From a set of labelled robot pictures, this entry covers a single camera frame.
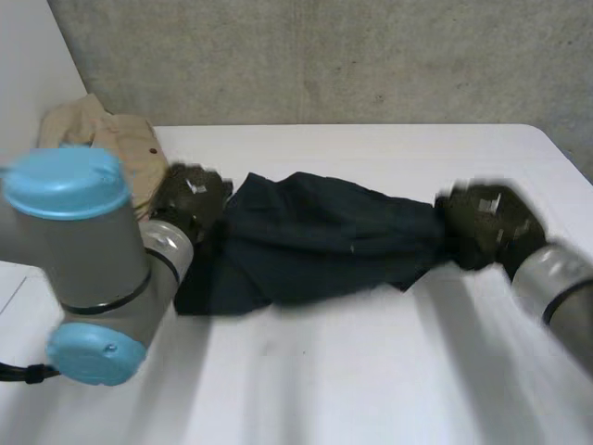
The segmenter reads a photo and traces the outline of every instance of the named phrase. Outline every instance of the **navy garment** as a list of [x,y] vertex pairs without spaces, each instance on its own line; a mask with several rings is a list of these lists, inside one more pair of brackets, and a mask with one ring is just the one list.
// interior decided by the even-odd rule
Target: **navy garment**
[[448,261],[432,205],[308,173],[250,173],[175,298],[179,314],[242,314],[382,283],[406,290]]

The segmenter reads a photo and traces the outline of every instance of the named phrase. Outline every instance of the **blue joint cap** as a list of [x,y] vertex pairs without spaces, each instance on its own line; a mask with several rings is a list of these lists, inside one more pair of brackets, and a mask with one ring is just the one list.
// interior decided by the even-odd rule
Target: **blue joint cap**
[[3,192],[18,211],[58,221],[110,213],[131,196],[120,160],[88,146],[33,150],[7,170]]
[[146,357],[146,347],[139,341],[88,323],[62,324],[49,338],[45,352],[66,377],[108,387],[129,380]]

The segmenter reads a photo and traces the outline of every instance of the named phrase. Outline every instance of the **table surface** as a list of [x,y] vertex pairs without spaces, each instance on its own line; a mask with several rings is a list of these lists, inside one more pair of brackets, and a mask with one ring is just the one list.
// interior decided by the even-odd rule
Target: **table surface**
[[[593,256],[593,188],[524,125],[160,127],[171,161],[233,179],[303,171],[432,201],[504,178]],[[44,361],[60,317],[41,271],[0,264],[0,358]],[[5,444],[393,444],[593,440],[593,382],[521,312],[499,269],[431,271],[299,311],[168,312],[130,382],[0,384]]]

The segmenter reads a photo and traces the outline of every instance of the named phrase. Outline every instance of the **concrete wall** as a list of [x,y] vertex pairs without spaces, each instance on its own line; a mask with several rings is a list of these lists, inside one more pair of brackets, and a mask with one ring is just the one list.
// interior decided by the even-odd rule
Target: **concrete wall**
[[593,178],[591,1],[49,3],[112,111],[155,124],[523,122]]

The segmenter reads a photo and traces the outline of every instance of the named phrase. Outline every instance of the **tan fabric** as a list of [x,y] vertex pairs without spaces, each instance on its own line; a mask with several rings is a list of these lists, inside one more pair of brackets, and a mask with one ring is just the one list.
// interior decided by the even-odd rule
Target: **tan fabric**
[[111,115],[95,95],[51,110],[42,122],[39,146],[87,144],[121,159],[132,189],[136,217],[142,219],[168,167],[150,123],[139,116]]

